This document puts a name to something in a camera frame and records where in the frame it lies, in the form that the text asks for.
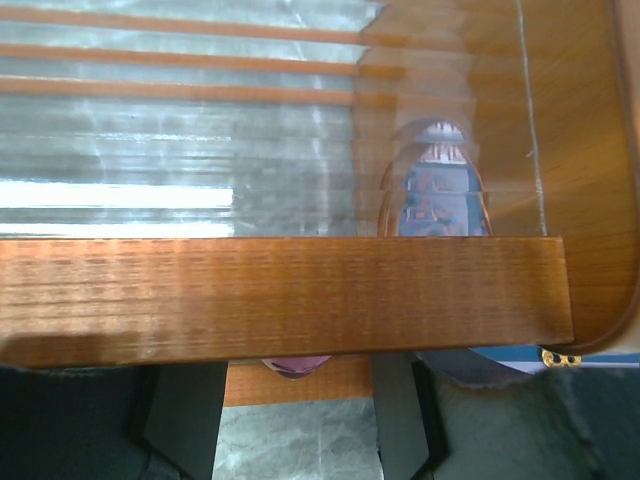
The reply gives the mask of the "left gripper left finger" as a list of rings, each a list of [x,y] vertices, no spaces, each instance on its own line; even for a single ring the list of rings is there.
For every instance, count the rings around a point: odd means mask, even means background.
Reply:
[[[225,362],[1,369],[4,479],[210,479]]]

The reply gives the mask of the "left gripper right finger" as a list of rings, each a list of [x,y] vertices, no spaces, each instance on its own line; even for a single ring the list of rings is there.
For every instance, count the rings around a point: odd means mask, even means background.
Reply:
[[[370,359],[387,479],[635,479],[639,372],[523,372],[469,350]]]

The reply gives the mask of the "pink bear flower toy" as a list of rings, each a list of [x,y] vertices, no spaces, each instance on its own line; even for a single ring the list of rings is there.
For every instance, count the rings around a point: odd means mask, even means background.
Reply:
[[[268,358],[261,362],[270,370],[288,379],[304,378],[323,366],[330,356]]]

